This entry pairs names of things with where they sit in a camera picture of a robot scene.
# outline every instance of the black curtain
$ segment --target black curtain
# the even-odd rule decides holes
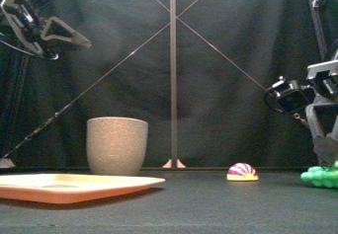
[[[92,47],[56,47],[56,61],[29,59],[10,147],[111,73],[13,152],[16,165],[87,167],[87,120],[133,117],[149,123],[144,166],[160,167],[172,144],[169,0],[54,0],[40,14],[61,18]],[[307,65],[320,62],[308,1],[176,0],[176,14],[181,163],[196,168],[236,162],[276,168],[315,165],[307,128],[263,104],[279,76],[303,80]],[[5,52],[13,53],[1,51],[2,68],[9,66]],[[9,75],[16,78],[17,72]]]

